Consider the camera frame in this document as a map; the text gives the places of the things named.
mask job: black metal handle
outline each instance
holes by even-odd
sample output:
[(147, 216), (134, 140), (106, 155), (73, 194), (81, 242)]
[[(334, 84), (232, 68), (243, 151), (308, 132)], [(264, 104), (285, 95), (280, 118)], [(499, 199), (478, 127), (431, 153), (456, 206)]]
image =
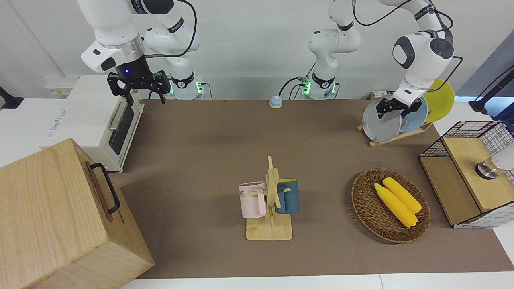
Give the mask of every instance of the black metal handle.
[(103, 175), (105, 176), (105, 180), (107, 181), (107, 184), (109, 185), (109, 189), (111, 190), (111, 193), (113, 194), (113, 199), (114, 199), (114, 207), (112, 207), (111, 209), (107, 210), (107, 212), (109, 214), (113, 214), (114, 212), (116, 212), (117, 210), (120, 209), (120, 199), (118, 199), (118, 195), (116, 194), (116, 190), (113, 187), (113, 183), (111, 182), (111, 178), (109, 178), (109, 175), (107, 174), (107, 170), (99, 162), (96, 162), (96, 163), (90, 165), (89, 167), (92, 170), (96, 169), (96, 168), (101, 168), (102, 169)]

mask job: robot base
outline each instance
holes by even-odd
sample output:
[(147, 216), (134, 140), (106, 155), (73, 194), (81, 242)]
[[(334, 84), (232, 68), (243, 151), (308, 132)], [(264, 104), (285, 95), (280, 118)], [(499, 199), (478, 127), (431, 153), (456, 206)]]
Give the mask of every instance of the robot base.
[(322, 89), (317, 87), (315, 84), (307, 84), (307, 87), (302, 90), (302, 94), (307, 96), (304, 99), (314, 99), (314, 100), (324, 100), (324, 99), (332, 99), (335, 94), (335, 83), (333, 83), (329, 88)]
[(185, 88), (178, 87), (174, 82), (170, 82), (172, 86), (171, 92), (168, 94), (169, 99), (204, 99), (205, 90), (201, 85), (202, 79), (195, 75), (193, 81)]

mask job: green led light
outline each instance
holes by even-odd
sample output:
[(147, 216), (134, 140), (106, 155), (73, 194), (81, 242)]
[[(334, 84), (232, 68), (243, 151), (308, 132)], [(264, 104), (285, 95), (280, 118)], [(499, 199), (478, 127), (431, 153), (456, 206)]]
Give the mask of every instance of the green led light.
[(310, 80), (306, 80), (305, 84), (303, 85), (303, 94), (308, 95), (310, 92)]
[(197, 88), (198, 94), (204, 93), (204, 86), (201, 85), (199, 82), (196, 82), (196, 88)]

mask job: pink mug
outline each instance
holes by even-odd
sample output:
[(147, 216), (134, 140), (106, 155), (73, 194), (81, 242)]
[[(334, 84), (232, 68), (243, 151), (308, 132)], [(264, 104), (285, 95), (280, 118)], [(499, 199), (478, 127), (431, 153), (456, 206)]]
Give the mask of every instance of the pink mug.
[(245, 219), (255, 219), (266, 215), (264, 199), (264, 182), (251, 182), (239, 185), (241, 212)]

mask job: mug handle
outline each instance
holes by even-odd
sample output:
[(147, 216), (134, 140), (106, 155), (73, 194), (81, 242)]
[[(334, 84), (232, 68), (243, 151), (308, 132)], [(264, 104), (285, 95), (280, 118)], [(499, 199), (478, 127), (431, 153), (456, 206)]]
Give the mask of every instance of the mug handle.
[(284, 188), (282, 190), (282, 194), (284, 195), (284, 211), (287, 212), (287, 198), (286, 198), (286, 192), (290, 192), (291, 188)]
[(261, 188), (256, 188), (257, 191), (257, 200), (259, 201), (259, 214), (266, 213), (266, 202), (264, 201), (264, 190)]

